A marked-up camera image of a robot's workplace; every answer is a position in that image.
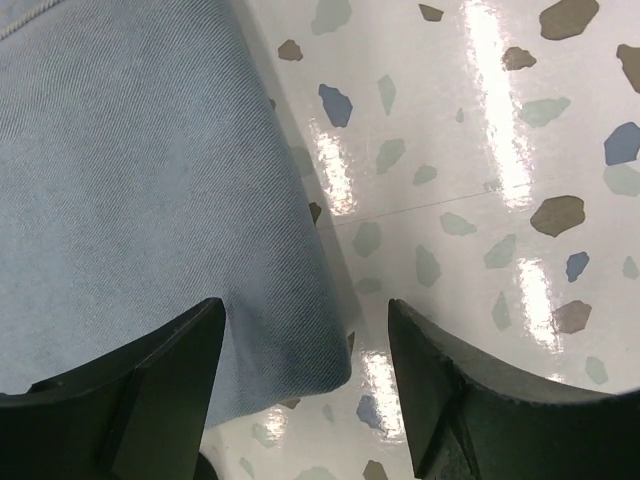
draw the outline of denim fabric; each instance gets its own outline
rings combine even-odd
[[[14,2],[0,33],[0,391],[206,297],[208,425],[350,375],[305,194],[224,0]]]

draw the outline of terrazzo floor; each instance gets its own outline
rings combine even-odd
[[[549,379],[640,385],[640,3],[233,4],[355,336],[344,387],[205,433],[222,479],[412,478],[390,298]]]

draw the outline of stone fleck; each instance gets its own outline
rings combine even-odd
[[[438,10],[437,8],[430,7],[429,5],[423,5],[419,3],[420,13],[422,13],[422,18],[424,18],[427,22],[439,22],[442,20],[442,16],[444,12],[442,10]]]
[[[574,300],[551,313],[553,329],[556,333],[576,333],[584,330],[591,315],[591,305]]]
[[[498,294],[496,303],[493,305],[491,311],[493,317],[493,323],[496,324],[498,330],[506,330],[511,326],[511,317],[509,316],[509,307],[507,306],[507,299],[504,296],[504,292]]]
[[[252,437],[260,443],[264,448],[273,448],[278,442],[276,442],[275,435],[269,432],[269,429],[259,423],[254,423],[251,427]]]
[[[322,415],[330,423],[333,423],[335,421],[335,418],[333,417],[333,409],[331,408],[331,405],[325,405],[324,407],[322,407]]]
[[[440,215],[440,225],[445,233],[449,235],[465,236],[471,233],[476,233],[478,229],[472,223],[469,223],[464,218],[451,212],[445,212]]]
[[[506,235],[496,243],[484,256],[484,266],[489,269],[504,268],[511,263],[516,253],[516,236]]]
[[[299,62],[302,60],[302,50],[295,40],[287,40],[278,47],[278,57],[282,60],[289,60],[290,62]]]
[[[604,183],[616,195],[637,197],[640,195],[640,172],[626,163],[606,167],[603,174]]]
[[[567,280],[569,283],[575,282],[589,263],[589,255],[587,252],[574,253],[567,259]]]
[[[499,178],[484,182],[485,192],[497,192],[498,190],[500,190],[500,188],[502,188],[502,182],[500,182]]]
[[[364,477],[364,480],[389,480],[387,472],[384,471],[382,464],[380,462],[374,462],[373,460],[369,460],[369,462],[367,462],[367,466],[364,468],[362,476]]]
[[[295,480],[337,480],[333,474],[324,467],[313,467],[298,475]]]
[[[363,395],[358,403],[358,409],[356,414],[361,422],[369,425],[374,430],[384,431],[382,428],[382,419],[378,412],[378,407],[375,398],[371,395]]]
[[[323,35],[338,30],[351,18],[351,5],[348,0],[318,0],[316,16],[311,21],[311,32]]]
[[[351,241],[353,249],[362,258],[375,252],[382,244],[382,229],[377,222],[362,222]]]
[[[247,472],[247,474],[251,477],[251,478],[256,478],[256,474],[253,471],[253,465],[251,465],[251,463],[249,463],[249,460],[247,460],[244,457],[240,458],[240,466],[243,468],[243,470],[245,472]]]
[[[378,175],[384,175],[393,167],[400,157],[404,155],[406,150],[404,140],[402,138],[396,138],[393,140],[386,140],[381,146],[378,156],[376,157],[376,165],[378,166]]]
[[[640,150],[640,128],[628,122],[616,128],[609,138],[604,141],[605,163],[619,165],[633,162]]]
[[[393,102],[396,99],[396,86],[393,84],[393,80],[391,80],[389,75],[385,75],[378,80],[378,91],[380,92],[380,100],[382,101],[384,113],[389,116]]]
[[[619,45],[616,56],[622,62],[622,71],[629,80],[631,87],[640,93],[640,47]]]
[[[607,369],[604,362],[596,357],[587,357],[587,363],[585,365],[585,371],[589,378],[598,385],[607,383],[609,381],[609,375],[607,375]]]
[[[533,67],[538,60],[529,53],[529,50],[523,50],[520,47],[510,47],[502,56],[502,64],[505,70],[522,70],[523,68]]]
[[[640,270],[638,270],[638,266],[633,258],[627,257],[624,259],[624,263],[622,264],[622,274],[631,280],[635,280],[640,276]]]
[[[369,295],[382,290],[382,281],[379,278],[361,278],[356,282],[355,289],[358,293]]]
[[[571,100],[565,97],[533,100],[522,105],[518,117],[533,128],[544,127],[562,115],[569,105]]]
[[[282,405],[283,407],[287,407],[287,408],[290,408],[291,410],[293,410],[294,408],[296,408],[298,406],[299,403],[300,403],[300,399],[299,398],[293,398],[291,400],[285,400],[284,402],[280,402],[280,405]]]
[[[353,105],[349,97],[343,95],[337,88],[328,87],[324,83],[318,87],[318,95],[322,98],[322,106],[327,113],[327,117],[329,117],[331,125],[334,127],[346,127],[353,111]]]
[[[416,274],[418,283],[425,287],[432,287],[442,275],[435,255],[422,245],[416,247]]]
[[[547,198],[531,217],[531,226],[538,232],[557,237],[577,227],[586,219],[584,200],[573,195]]]
[[[322,207],[318,205],[316,202],[312,202],[309,204],[309,210],[311,210],[311,218],[313,220],[313,224],[318,223],[318,218],[320,218],[320,214],[322,213]]]
[[[413,185],[419,187],[430,182],[438,176],[438,170],[429,165],[422,165],[413,176]]]
[[[564,40],[585,31],[600,10],[596,0],[560,0],[540,14],[540,35],[547,40]]]

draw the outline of glossy floor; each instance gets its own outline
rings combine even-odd
[[[207,432],[222,478],[412,478],[390,298],[547,378],[640,385],[638,2],[234,6],[356,334],[342,389]]]

